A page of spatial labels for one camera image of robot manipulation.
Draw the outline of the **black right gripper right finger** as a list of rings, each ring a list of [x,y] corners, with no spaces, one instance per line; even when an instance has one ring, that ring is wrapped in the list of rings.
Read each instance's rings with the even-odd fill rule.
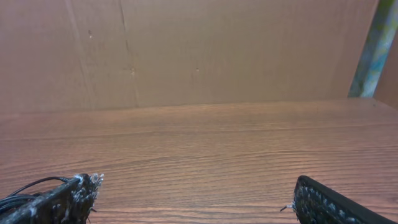
[[[352,201],[316,180],[301,175],[290,208],[301,224],[397,224]]]

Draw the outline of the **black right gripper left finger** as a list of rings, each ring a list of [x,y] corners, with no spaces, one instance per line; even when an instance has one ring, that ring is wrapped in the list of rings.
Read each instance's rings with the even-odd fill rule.
[[[50,180],[62,184],[46,192],[21,192]],[[1,224],[56,224],[89,221],[104,180],[103,174],[77,174],[73,177],[46,177],[31,182],[1,199]]]

